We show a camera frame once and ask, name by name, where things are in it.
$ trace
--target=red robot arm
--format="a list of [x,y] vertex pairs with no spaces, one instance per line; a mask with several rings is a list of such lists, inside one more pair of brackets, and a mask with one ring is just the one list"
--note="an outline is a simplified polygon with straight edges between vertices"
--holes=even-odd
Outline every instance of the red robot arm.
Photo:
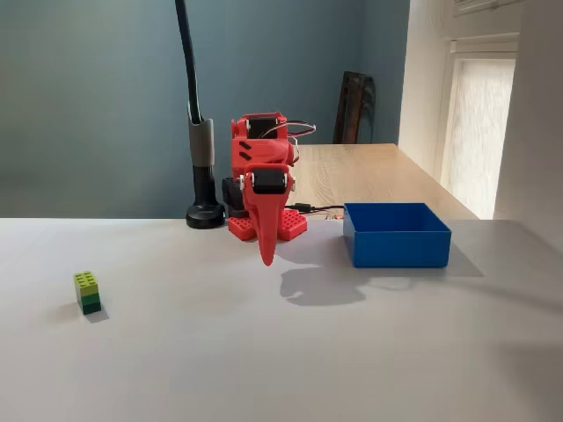
[[302,215],[284,209],[295,187],[289,173],[295,156],[285,123],[280,113],[249,114],[232,121],[233,178],[239,181],[249,218],[230,218],[229,230],[242,240],[257,236],[267,266],[274,260],[278,239],[289,241],[307,230]]

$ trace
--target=lime green lego brick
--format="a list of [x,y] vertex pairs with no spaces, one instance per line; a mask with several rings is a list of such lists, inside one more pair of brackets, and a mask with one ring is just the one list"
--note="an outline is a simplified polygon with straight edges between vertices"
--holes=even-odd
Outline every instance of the lime green lego brick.
[[98,293],[98,282],[91,272],[79,273],[74,276],[77,299]]
[[92,305],[93,303],[99,303],[99,294],[82,296],[81,299],[82,306]]
[[102,310],[101,303],[92,303],[90,305],[84,305],[82,307],[82,313],[85,315],[93,314],[94,312],[100,312]]

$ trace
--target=black stand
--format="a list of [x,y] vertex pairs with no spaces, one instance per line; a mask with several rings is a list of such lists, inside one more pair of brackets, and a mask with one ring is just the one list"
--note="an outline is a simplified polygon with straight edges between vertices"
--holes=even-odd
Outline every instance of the black stand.
[[193,229],[214,229],[225,224],[225,208],[216,199],[213,165],[215,163],[213,122],[204,120],[200,113],[195,73],[194,48],[184,0],[176,1],[179,32],[186,59],[189,100],[187,103],[190,125],[190,149],[194,165],[195,202],[187,210],[186,222]]

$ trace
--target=blue box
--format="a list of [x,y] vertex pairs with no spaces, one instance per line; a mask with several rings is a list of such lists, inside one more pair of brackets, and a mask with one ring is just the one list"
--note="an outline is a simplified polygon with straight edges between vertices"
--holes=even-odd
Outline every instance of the blue box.
[[443,268],[450,259],[451,230],[426,204],[345,204],[344,237],[358,268]]

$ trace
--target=white tabletop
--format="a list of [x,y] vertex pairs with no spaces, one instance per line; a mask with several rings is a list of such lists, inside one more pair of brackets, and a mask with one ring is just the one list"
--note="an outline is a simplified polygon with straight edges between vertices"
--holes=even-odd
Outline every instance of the white tabletop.
[[563,420],[561,255],[450,227],[446,270],[356,270],[339,222],[267,268],[183,221],[0,220],[0,421]]

